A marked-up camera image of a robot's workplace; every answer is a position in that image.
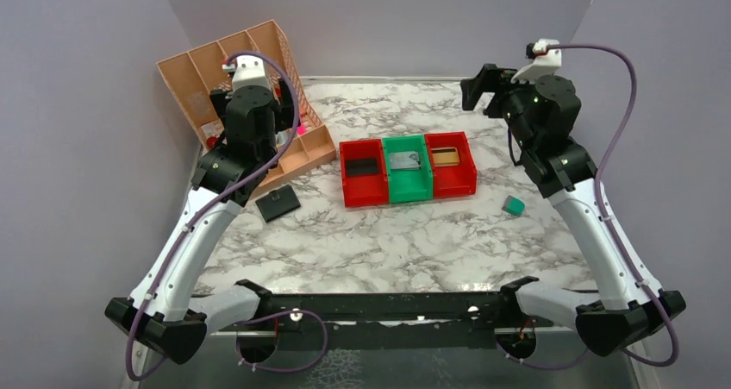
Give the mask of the black leather card holder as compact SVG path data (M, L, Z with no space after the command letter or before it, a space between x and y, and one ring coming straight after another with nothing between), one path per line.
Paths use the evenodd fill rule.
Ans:
M301 207L301 203L291 185L284 185L268 192L255 201L266 223L270 223Z

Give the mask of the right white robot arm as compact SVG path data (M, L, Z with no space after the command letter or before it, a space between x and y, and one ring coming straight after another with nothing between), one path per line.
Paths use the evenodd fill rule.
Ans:
M521 147L525 173L572 233L597 292L572 292L526 277L502 286L497 314L510 326L544 318L575 330L594 354L613 354L659 331L686 303L649 273L611 216L597 166L571 137L581 109L573 83L552 74L521 83L514 75L482 66L461 81L461 105L473 110L491 94L484 114L507 123Z

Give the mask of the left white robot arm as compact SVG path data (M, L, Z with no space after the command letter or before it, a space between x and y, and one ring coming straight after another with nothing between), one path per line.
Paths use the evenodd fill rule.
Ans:
M127 297L112 298L104 315L128 337L182 365L206 337L234 322L250 329L267 325L271 306L255 291L234 285L193 304L197 278L225 229L247 204L293 142L280 132L299 124L298 98L285 80L239 85L209 95L223 121L215 145L197 162L180 218L153 267Z

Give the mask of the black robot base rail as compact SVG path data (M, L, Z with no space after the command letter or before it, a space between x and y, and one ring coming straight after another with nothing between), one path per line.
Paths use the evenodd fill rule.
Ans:
M526 316L510 309L499 292L402 292L274 294L258 316L282 312L279 320L226 328L251 337L277 334L284 351L330 349L486 348L497 331L515 333Z

